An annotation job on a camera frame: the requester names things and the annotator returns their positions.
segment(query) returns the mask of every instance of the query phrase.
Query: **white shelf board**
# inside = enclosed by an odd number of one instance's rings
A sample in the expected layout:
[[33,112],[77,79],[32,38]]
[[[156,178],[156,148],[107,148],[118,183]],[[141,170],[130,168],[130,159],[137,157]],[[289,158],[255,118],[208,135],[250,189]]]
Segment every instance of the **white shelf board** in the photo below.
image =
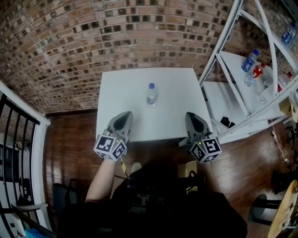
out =
[[[206,102],[206,105],[207,105],[207,108],[208,108],[208,111],[209,111],[209,114],[212,115],[212,112],[211,112],[211,108],[209,106],[209,103]],[[212,128],[213,128],[213,133],[214,134],[219,134],[219,132],[222,132],[222,127],[218,126],[217,124],[213,123],[211,121],[211,124],[212,124]],[[225,144],[225,143],[229,143],[229,142],[232,142],[232,141],[236,141],[236,140],[239,140],[239,139],[244,139],[246,137],[249,137],[249,133],[246,133],[246,134],[240,134],[240,135],[236,135],[235,133],[231,133],[231,134],[228,134],[224,137],[221,137],[219,138],[219,143],[220,144]]]
[[[256,82],[253,83],[250,87],[246,86],[244,83],[244,79],[248,76],[249,73],[244,72],[241,68],[242,63],[245,61],[246,58],[225,51],[221,51],[220,56],[229,69],[232,77],[234,78],[240,94],[243,98],[243,101],[247,107],[247,110],[250,113],[253,113],[262,106],[259,95],[264,90],[264,85],[261,79],[257,79]],[[260,62],[255,62],[252,68],[254,68],[256,64],[260,64]],[[266,77],[267,80],[273,80],[272,74],[272,69],[269,66],[266,66],[265,72],[261,77]],[[283,116],[283,114],[281,113],[279,106],[275,105],[271,110],[260,116],[258,120],[273,119],[281,116]]]
[[[248,12],[244,11],[243,9],[240,10],[240,15],[245,17],[246,19],[253,22],[257,27],[259,27],[263,32],[266,33],[265,26],[262,22],[254,18],[252,15],[250,15]],[[273,42],[277,46],[277,48],[281,51],[281,53],[284,55],[284,57],[287,59],[295,73],[298,73],[298,59],[297,57],[292,53],[292,51],[286,47],[283,42],[281,41],[281,36],[277,36],[273,31],[271,31]]]
[[[227,117],[230,122],[234,122],[236,125],[245,120],[246,116],[242,112],[241,107],[228,83],[203,82],[203,87],[213,119],[220,122],[223,117]],[[249,133],[262,130],[267,126],[267,120],[253,121],[223,139],[231,137],[247,137],[249,136]],[[219,133],[225,131],[225,129],[219,126],[217,126],[217,130]]]

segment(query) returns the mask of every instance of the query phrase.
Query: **window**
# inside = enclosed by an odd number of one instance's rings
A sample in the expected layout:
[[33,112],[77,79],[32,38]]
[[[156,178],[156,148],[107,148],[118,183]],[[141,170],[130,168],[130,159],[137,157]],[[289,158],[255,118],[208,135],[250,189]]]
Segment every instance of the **window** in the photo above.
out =
[[[0,145],[0,181],[3,181],[2,153],[3,153],[3,145]],[[13,181],[12,157],[13,157],[12,148],[6,147],[5,179],[7,182]],[[19,151],[18,150],[14,150],[14,181],[16,183],[19,182]]]

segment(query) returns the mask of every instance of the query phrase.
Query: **plastic bottle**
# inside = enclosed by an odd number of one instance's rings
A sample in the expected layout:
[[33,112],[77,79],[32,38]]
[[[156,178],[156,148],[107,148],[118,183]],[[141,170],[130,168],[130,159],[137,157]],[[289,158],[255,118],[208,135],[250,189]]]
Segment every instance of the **plastic bottle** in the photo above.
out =
[[249,69],[251,68],[251,66],[256,62],[257,57],[259,56],[259,51],[257,50],[253,50],[252,53],[250,53],[250,55],[246,58],[246,60],[244,61],[244,63],[241,65],[242,69],[245,72],[248,72]]
[[287,87],[291,79],[292,79],[291,72],[285,73],[285,71],[283,71],[283,73],[278,76],[278,84],[280,84],[281,89],[284,89],[285,87]]
[[157,99],[157,88],[154,83],[149,83],[147,89],[147,104],[149,106],[154,106]]
[[261,94],[260,101],[261,103],[267,103],[273,98],[273,84],[270,84]]
[[249,87],[250,85],[252,85],[252,84],[256,81],[256,79],[257,79],[258,77],[260,77],[260,76],[263,74],[265,66],[266,66],[265,64],[257,65],[257,66],[253,69],[252,73],[250,73],[250,74],[244,79],[244,83],[245,83],[245,85],[248,86],[248,87]]
[[296,35],[296,24],[294,22],[292,22],[285,29],[285,31],[281,37],[281,40],[285,46],[290,46],[294,40],[295,35]]
[[[284,72],[278,77],[278,92],[282,91],[291,81],[292,74]],[[261,94],[260,101],[261,103],[269,102],[273,98],[273,84],[270,84]]]

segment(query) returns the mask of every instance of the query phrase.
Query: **white table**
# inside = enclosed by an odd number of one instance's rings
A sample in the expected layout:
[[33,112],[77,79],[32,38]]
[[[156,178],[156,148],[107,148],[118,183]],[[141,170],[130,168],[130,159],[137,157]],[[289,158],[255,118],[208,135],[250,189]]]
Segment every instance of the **white table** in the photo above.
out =
[[[151,82],[158,89],[153,107],[146,103],[146,92]],[[96,135],[102,134],[114,116],[126,111],[133,113],[131,142],[186,137],[186,112],[202,117],[212,131],[208,109],[192,68],[130,69],[103,73]]]

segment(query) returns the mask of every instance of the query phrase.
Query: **wooden stool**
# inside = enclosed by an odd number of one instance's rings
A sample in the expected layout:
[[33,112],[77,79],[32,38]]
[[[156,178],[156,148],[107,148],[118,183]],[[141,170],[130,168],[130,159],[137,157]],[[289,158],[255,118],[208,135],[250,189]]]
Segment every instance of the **wooden stool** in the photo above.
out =
[[[297,210],[297,191],[298,182],[297,180],[293,180],[285,192],[283,200],[268,200],[265,194],[261,194],[253,202],[248,215],[248,220],[270,225],[267,238],[277,237],[284,229],[293,229],[289,224],[291,222],[292,214]],[[266,208],[277,209],[272,222],[261,219]]]

